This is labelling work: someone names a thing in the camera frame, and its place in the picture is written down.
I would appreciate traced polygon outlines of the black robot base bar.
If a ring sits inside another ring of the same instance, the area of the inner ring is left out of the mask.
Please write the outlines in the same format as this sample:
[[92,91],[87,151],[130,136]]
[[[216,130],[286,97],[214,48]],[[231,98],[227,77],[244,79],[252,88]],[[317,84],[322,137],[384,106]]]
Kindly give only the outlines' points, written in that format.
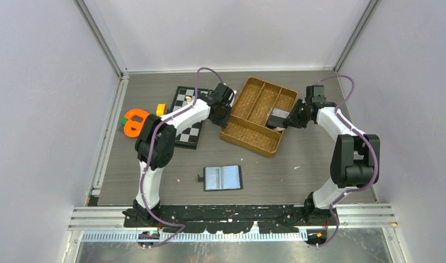
[[336,223],[327,209],[303,205],[158,205],[151,213],[139,205],[123,211],[124,227],[155,227],[165,233],[291,233],[296,227],[327,228]]

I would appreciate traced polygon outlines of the black leather card holder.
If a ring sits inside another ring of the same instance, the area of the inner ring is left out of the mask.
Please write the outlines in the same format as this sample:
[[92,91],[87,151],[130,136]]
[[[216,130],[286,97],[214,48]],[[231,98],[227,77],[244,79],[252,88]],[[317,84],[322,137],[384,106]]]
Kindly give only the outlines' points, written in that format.
[[240,165],[204,167],[197,181],[203,183],[204,192],[242,190],[242,168]]

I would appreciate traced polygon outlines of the woven wicker tray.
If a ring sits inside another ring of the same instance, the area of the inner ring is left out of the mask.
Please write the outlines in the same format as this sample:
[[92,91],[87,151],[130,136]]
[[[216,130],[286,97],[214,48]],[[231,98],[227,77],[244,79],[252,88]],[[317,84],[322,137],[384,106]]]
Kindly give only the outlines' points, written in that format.
[[298,97],[294,90],[261,79],[247,79],[233,105],[220,139],[266,158],[275,156],[283,136],[267,126],[274,109],[290,111]]

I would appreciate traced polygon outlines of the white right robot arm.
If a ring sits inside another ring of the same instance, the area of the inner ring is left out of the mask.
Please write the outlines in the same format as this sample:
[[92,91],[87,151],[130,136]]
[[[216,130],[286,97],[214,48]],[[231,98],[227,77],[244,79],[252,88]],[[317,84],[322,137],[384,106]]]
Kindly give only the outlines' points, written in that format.
[[306,87],[305,98],[295,103],[283,126],[306,128],[309,122],[321,126],[335,142],[330,178],[304,201],[303,218],[317,225],[332,216],[335,206],[347,195],[364,191],[377,182],[380,139],[348,121],[338,105],[327,100],[323,85]]

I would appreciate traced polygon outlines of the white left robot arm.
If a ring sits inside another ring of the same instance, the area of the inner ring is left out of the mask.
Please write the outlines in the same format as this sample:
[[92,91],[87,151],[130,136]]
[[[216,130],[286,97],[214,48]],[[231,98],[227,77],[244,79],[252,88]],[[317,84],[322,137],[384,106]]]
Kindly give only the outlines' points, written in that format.
[[159,186],[164,167],[171,161],[177,135],[192,125],[209,119],[222,128],[232,110],[236,91],[218,83],[212,92],[195,94],[191,102],[174,112],[158,117],[154,114],[145,119],[135,143],[140,161],[140,183],[133,209],[138,220],[146,227],[158,222],[159,213],[154,208],[159,204]]

